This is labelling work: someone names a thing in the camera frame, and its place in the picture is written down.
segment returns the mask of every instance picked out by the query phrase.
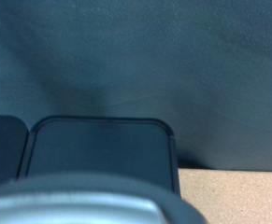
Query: cork surface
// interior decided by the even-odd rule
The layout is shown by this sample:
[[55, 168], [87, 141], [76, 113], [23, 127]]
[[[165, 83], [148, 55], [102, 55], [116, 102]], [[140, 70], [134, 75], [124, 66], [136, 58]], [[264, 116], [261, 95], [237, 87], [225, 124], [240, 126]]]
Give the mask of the cork surface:
[[179, 169], [182, 198], [208, 223], [272, 223], [272, 173]]

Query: fabric surface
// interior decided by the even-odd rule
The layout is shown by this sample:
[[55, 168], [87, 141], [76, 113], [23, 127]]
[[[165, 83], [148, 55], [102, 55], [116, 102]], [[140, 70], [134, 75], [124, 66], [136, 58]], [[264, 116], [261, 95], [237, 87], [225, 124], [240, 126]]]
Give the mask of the fabric surface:
[[272, 1], [0, 1], [0, 115], [162, 119], [179, 157], [272, 171]]

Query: dark object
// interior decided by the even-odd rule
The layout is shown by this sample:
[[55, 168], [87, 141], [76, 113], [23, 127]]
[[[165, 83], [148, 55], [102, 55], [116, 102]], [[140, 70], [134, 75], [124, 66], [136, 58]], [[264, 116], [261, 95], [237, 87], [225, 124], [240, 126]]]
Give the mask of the dark object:
[[27, 134], [21, 120], [0, 117], [0, 183], [17, 177]]
[[28, 176], [112, 173], [150, 181], [179, 194], [173, 132], [161, 121], [52, 118], [36, 125], [30, 136], [35, 140]]

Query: cork board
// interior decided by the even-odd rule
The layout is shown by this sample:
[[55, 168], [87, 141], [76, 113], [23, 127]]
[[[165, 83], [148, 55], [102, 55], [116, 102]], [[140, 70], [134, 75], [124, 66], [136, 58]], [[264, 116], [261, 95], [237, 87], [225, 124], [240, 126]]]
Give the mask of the cork board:
[[182, 198], [208, 223], [272, 223], [272, 173], [179, 169]]

